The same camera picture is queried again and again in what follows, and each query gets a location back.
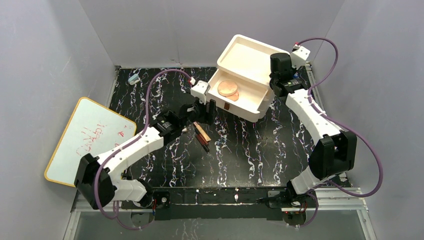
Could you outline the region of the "beige makeup tube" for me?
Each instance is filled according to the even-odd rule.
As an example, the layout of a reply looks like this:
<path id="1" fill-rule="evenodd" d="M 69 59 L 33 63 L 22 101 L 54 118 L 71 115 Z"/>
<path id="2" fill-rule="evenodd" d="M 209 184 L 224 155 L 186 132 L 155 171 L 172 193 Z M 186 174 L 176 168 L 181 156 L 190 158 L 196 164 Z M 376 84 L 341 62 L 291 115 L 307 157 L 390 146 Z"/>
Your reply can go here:
<path id="1" fill-rule="evenodd" d="M 194 127 L 195 127 L 195 129 L 198 131 L 198 133 L 203 137 L 203 139 L 206 141 L 206 142 L 210 142 L 211 141 L 211 138 L 207 135 L 207 133 L 205 132 L 205 130 L 200 126 L 200 124 L 199 123 L 197 123 L 197 122 L 194 122 L 193 123 L 193 125 L 194 125 Z"/>

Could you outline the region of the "large round pink compact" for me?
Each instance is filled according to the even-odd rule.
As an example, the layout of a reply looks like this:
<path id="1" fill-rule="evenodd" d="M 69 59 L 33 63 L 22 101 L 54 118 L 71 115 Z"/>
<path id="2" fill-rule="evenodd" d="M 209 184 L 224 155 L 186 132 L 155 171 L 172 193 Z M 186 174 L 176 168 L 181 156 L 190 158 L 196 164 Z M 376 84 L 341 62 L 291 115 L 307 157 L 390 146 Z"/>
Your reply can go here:
<path id="1" fill-rule="evenodd" d="M 223 80 L 218 84 L 217 91 L 221 96 L 232 96 L 238 91 L 238 85 L 233 80 Z"/>

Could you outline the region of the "small round pink compact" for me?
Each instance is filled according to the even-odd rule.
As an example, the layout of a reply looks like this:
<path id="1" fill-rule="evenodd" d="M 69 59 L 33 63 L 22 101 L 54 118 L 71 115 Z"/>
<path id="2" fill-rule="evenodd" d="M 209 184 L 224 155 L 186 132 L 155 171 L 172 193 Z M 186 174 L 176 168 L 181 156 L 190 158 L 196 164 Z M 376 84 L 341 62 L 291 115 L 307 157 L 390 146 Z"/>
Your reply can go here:
<path id="1" fill-rule="evenodd" d="M 240 94 L 239 94 L 239 92 L 237 91 L 237 92 L 235 92 L 234 94 L 232 94 L 232 95 L 229 95 L 229 96 L 226 96 L 226 98 L 228 98 L 228 99 L 230 99 L 230 100 L 232 100 L 232 101 L 234 101 L 234 102 L 236 102 L 238 99 L 239 99 L 239 97 L 240 97 Z"/>

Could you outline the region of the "white pull-out drawer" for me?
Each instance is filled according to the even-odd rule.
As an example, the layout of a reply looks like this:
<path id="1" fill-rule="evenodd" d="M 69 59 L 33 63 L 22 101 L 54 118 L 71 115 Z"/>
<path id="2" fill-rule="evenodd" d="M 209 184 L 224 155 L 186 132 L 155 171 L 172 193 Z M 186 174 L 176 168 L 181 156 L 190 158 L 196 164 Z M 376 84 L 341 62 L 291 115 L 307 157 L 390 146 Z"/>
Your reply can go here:
<path id="1" fill-rule="evenodd" d="M 228 96 L 219 93 L 219 85 L 224 81 L 232 81 L 237 86 L 237 100 L 232 100 Z M 252 114 L 261 118 L 270 104 L 272 103 L 272 94 L 268 87 L 255 81 L 246 80 L 238 76 L 229 74 L 218 69 L 209 80 L 210 90 L 206 94 L 207 100 L 215 100 L 216 106 L 224 109 L 225 104 L 229 105 L 227 109 L 234 115 Z"/>

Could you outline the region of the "white drawer organizer box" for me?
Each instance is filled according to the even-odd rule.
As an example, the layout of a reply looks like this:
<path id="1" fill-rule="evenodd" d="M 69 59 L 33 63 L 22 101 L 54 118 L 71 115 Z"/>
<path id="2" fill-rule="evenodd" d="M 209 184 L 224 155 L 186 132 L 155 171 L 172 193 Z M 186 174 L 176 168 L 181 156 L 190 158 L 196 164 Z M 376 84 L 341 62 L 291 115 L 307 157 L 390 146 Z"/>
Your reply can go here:
<path id="1" fill-rule="evenodd" d="M 223 70 L 231 75 L 252 82 L 255 81 L 268 87 L 272 94 L 271 99 L 273 102 L 275 94 L 270 88 L 269 82 L 271 73 L 270 55 L 274 53 L 288 54 L 289 52 L 247 36 L 236 34 L 218 58 L 217 67 L 218 70 Z M 226 103 L 224 110 L 227 111 L 228 108 L 229 105 Z M 252 123 L 261 119 L 257 115 L 244 113 L 238 117 Z"/>

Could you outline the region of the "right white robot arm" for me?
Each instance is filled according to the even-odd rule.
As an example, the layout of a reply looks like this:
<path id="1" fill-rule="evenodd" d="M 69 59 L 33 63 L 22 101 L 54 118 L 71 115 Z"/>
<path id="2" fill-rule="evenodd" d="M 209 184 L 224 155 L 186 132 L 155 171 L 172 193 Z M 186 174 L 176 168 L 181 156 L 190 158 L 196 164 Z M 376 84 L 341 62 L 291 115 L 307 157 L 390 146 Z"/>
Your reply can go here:
<path id="1" fill-rule="evenodd" d="M 313 188 L 354 167 L 357 137 L 325 119 L 309 95 L 308 86 L 294 79 L 288 53 L 271 54 L 269 76 L 274 94 L 285 99 L 285 105 L 297 115 L 314 143 L 308 166 L 287 182 L 281 194 L 287 202 L 301 201 Z"/>

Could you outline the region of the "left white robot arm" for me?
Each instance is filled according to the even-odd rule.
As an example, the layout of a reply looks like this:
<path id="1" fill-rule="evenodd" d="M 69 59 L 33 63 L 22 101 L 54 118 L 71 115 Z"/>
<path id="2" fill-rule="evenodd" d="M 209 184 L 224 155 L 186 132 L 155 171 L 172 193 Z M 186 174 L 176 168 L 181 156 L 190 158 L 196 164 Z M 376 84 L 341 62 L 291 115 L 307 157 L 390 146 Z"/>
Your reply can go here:
<path id="1" fill-rule="evenodd" d="M 179 138 L 183 129 L 198 122 L 211 125 L 216 116 L 216 101 L 201 103 L 199 98 L 181 106 L 178 113 L 160 113 L 140 133 L 115 148 L 93 156 L 84 155 L 79 162 L 74 185 L 94 210 L 114 201 L 132 201 L 149 205 L 154 190 L 144 180 L 124 179 L 122 173 L 144 156 Z"/>

